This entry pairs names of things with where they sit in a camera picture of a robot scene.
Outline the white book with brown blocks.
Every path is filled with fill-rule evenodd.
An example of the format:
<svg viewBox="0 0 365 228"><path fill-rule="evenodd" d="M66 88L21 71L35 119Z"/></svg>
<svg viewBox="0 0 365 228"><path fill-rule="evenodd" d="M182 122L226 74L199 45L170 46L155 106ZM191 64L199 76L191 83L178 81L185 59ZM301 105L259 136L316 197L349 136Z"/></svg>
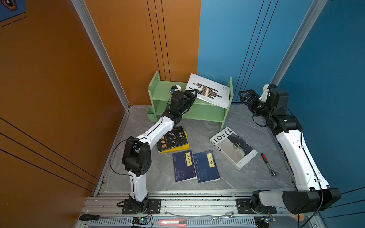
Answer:
<svg viewBox="0 0 365 228"><path fill-rule="evenodd" d="M230 99L230 88L212 80L191 74L185 88L197 90L197 98L210 104L227 109Z"/></svg>

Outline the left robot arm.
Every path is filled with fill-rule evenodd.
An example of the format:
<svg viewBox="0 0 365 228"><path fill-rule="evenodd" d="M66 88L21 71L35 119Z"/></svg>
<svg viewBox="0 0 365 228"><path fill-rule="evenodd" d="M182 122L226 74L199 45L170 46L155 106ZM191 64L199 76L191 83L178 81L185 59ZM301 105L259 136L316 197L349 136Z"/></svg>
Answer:
<svg viewBox="0 0 365 228"><path fill-rule="evenodd" d="M145 209L148 203L146 173L151 164L151 150L157 142L176 127L197 99L197 89L182 91L178 86L171 89L165 111L160 119L145 133L138 137L129 137L125 144L122 164L131 181L129 200L136 207Z"/></svg>

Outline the white LOVER magazine book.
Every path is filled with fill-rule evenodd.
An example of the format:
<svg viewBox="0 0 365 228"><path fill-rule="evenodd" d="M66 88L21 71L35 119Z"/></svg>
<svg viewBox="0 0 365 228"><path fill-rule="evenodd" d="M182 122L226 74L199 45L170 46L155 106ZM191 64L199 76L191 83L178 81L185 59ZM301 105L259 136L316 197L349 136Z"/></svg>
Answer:
<svg viewBox="0 0 365 228"><path fill-rule="evenodd" d="M255 149L248 145L230 127L226 127L214 135L210 142L237 170L243 168L258 154Z"/></svg>

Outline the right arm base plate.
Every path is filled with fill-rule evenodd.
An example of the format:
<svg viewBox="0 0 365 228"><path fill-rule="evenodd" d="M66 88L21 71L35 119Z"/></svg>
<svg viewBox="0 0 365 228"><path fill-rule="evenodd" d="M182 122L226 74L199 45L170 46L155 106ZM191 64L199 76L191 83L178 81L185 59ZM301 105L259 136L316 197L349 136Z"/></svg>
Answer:
<svg viewBox="0 0 365 228"><path fill-rule="evenodd" d="M273 206L263 206L259 209L253 209L251 205L251 199L236 199L236 206L239 214L277 214L277 210Z"/></svg>

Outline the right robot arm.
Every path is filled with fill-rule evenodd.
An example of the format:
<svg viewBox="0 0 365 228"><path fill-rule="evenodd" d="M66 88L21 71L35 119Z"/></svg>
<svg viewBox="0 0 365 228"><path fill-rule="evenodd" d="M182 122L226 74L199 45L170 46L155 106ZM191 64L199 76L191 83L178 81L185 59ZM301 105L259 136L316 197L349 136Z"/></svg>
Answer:
<svg viewBox="0 0 365 228"><path fill-rule="evenodd" d="M298 119L287 113L289 94L270 84L264 86L261 96L253 90L241 91L239 96L253 116L265 120L265 126L281 148L296 187L291 191L255 191L251 199L252 210L260 213L268 207L279 207L292 214L316 213L339 201L341 193L330 186L317 167Z"/></svg>

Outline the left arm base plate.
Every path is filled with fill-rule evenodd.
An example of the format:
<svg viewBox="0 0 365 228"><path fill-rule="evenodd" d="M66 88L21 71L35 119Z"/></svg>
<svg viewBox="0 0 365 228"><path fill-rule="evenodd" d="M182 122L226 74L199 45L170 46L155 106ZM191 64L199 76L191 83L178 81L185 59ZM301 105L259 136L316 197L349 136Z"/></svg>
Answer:
<svg viewBox="0 0 365 228"><path fill-rule="evenodd" d="M130 198L125 201L122 214L160 214L161 202L161 199L146 199L138 202Z"/></svg>

